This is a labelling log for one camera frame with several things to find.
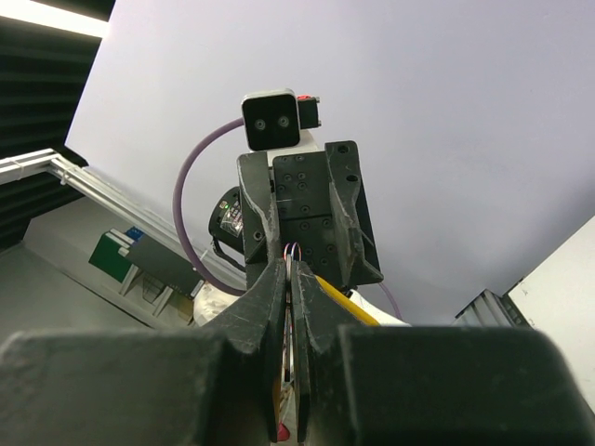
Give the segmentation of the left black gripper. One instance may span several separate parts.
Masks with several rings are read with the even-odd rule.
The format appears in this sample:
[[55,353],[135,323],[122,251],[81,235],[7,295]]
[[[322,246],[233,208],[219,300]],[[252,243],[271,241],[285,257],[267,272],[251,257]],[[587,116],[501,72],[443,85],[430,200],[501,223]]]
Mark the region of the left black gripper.
[[298,243],[302,261],[336,288],[382,282],[357,144],[325,152],[250,152],[237,160],[246,286]]

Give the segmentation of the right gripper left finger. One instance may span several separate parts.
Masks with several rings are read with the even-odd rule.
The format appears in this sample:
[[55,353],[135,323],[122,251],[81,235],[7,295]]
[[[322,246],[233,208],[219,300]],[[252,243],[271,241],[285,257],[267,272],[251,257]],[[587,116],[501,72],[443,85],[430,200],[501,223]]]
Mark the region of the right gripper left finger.
[[206,328],[218,341],[209,367],[201,441],[276,441],[282,381],[285,262],[258,281]]

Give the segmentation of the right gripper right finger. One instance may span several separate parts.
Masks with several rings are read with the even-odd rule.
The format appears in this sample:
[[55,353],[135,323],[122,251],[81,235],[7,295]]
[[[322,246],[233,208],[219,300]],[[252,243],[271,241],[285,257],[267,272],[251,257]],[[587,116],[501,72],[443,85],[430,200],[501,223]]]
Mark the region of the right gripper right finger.
[[292,293],[298,439],[354,441],[340,330],[362,323],[324,292],[304,262],[293,264]]

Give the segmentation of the silver key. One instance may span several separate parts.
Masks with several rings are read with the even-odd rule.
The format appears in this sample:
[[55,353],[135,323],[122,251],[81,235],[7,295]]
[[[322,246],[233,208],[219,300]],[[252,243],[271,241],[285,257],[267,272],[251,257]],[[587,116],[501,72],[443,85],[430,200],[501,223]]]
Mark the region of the silver key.
[[284,248],[285,261],[285,316],[284,316],[284,381],[294,389],[298,388],[294,368],[293,354],[293,303],[292,303],[292,271],[293,264],[302,260],[301,247],[298,243],[288,243]]

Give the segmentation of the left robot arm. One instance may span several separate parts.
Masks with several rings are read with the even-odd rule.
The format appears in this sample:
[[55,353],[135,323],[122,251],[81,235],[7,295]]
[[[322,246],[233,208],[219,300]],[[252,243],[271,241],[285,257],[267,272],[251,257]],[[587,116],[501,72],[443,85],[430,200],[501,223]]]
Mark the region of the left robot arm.
[[355,142],[321,151],[251,152],[239,157],[238,206],[246,285],[270,263],[300,264],[328,295],[381,325],[402,324],[361,296],[345,294],[381,283],[372,224]]

